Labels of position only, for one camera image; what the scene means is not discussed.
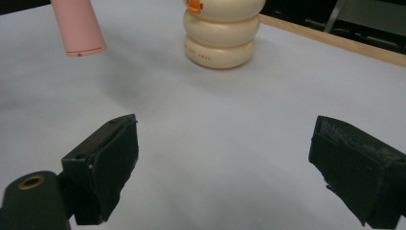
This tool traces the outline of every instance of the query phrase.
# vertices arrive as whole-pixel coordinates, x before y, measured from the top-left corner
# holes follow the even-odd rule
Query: white table
[[[318,115],[406,152],[406,69],[261,26],[215,71],[183,53],[182,1],[94,1],[108,52],[64,55],[52,8],[0,17],[0,188],[135,113],[140,159],[109,222],[74,229],[370,229],[308,163]],[[405,229],[401,220],[398,229]]]

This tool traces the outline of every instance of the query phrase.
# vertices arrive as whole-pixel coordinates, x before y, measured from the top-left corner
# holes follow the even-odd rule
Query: cream ring
[[[190,12],[213,21],[242,21],[262,10],[265,0],[184,0]]]
[[[232,48],[213,48],[199,44],[188,35],[185,38],[187,56],[194,62],[216,69],[233,68],[243,64],[254,54],[254,40]]]
[[[213,22],[200,20],[185,11],[183,24],[188,35],[204,45],[233,47],[254,39],[259,29],[259,16],[241,22]]]

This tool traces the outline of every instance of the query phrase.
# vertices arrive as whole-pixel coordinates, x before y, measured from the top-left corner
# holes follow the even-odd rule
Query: pink object
[[[90,0],[51,0],[66,54],[93,55],[107,50]]]

